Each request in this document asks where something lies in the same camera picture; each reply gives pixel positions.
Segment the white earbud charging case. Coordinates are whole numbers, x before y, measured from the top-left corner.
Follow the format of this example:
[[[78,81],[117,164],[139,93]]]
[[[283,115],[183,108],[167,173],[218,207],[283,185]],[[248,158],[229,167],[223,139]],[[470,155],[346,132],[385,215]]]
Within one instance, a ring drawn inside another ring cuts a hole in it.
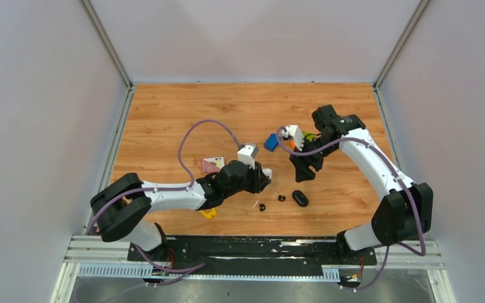
[[[273,178],[273,170],[272,169],[263,169],[263,173],[267,176],[269,180]]]

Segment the black earbud case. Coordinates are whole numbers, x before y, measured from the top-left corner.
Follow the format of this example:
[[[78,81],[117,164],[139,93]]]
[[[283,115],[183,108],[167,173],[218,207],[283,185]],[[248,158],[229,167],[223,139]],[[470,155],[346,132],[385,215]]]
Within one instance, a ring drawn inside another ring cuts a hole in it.
[[[300,190],[295,190],[292,192],[293,200],[299,205],[300,207],[307,207],[309,205],[309,199],[307,196]]]

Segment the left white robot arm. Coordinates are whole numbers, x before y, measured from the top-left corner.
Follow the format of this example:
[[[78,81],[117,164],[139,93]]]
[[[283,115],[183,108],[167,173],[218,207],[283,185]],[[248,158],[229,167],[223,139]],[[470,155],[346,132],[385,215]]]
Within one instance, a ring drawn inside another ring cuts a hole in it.
[[[168,243],[160,226],[147,222],[147,213],[209,210],[237,193],[260,193],[271,181],[271,169],[262,168],[259,162],[251,167],[238,160],[188,184],[157,184],[128,173],[90,200],[95,225],[89,231],[104,242],[130,242],[150,259],[160,261],[167,256]]]

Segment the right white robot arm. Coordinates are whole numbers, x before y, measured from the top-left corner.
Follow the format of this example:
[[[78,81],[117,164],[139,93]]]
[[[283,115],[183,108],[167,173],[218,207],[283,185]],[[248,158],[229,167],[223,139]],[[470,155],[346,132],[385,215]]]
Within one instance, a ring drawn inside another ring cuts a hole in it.
[[[355,114],[341,116],[332,105],[317,108],[311,117],[317,133],[303,134],[297,125],[277,130],[282,149],[290,155],[296,182],[310,181],[321,170],[325,157],[340,150],[346,154],[372,185],[380,203],[370,222],[337,234],[335,254],[339,261],[352,263],[361,250],[373,247],[406,246],[417,237],[421,244],[414,253],[426,253],[424,234],[431,229],[433,190],[405,175],[382,151],[365,123]]]

